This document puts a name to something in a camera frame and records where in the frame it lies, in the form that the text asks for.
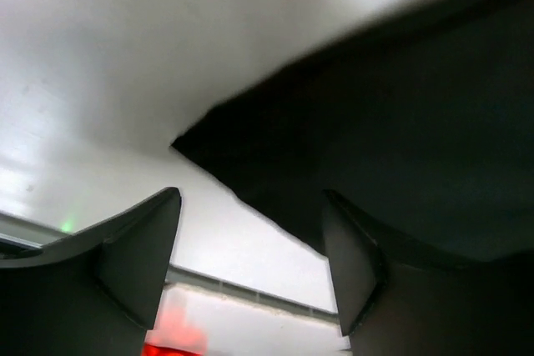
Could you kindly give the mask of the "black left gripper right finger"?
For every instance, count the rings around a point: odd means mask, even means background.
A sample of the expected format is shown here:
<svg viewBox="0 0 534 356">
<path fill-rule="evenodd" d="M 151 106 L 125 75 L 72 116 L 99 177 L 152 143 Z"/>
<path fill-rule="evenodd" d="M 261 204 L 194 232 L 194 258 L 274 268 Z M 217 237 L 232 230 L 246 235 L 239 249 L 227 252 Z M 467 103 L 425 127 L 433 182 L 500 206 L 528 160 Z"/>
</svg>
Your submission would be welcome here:
<svg viewBox="0 0 534 356">
<path fill-rule="evenodd" d="M 533 254 L 481 262 L 385 225 L 334 191 L 322 212 L 340 329 L 355 355 L 530 355 Z"/>
</svg>

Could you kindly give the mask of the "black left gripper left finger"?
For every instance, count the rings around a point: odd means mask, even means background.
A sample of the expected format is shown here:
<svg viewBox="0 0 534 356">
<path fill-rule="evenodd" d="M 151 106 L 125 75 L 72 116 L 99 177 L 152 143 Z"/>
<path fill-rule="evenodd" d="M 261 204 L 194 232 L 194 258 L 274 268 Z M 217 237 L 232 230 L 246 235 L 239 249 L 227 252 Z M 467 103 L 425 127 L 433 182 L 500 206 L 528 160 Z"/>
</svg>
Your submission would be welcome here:
<svg viewBox="0 0 534 356">
<path fill-rule="evenodd" d="M 3 355 L 140 355 L 179 225 L 166 188 L 131 209 L 1 262 Z"/>
</svg>

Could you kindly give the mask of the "black shorts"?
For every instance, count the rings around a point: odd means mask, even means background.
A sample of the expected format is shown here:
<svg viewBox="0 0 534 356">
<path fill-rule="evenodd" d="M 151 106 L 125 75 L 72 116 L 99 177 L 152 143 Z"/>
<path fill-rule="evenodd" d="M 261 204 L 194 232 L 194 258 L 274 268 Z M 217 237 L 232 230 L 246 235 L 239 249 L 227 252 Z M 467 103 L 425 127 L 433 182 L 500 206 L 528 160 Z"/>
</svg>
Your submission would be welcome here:
<svg viewBox="0 0 534 356">
<path fill-rule="evenodd" d="M 480 260 L 533 246 L 533 0 L 435 0 L 212 108 L 174 149 L 322 252 L 324 192 Z"/>
</svg>

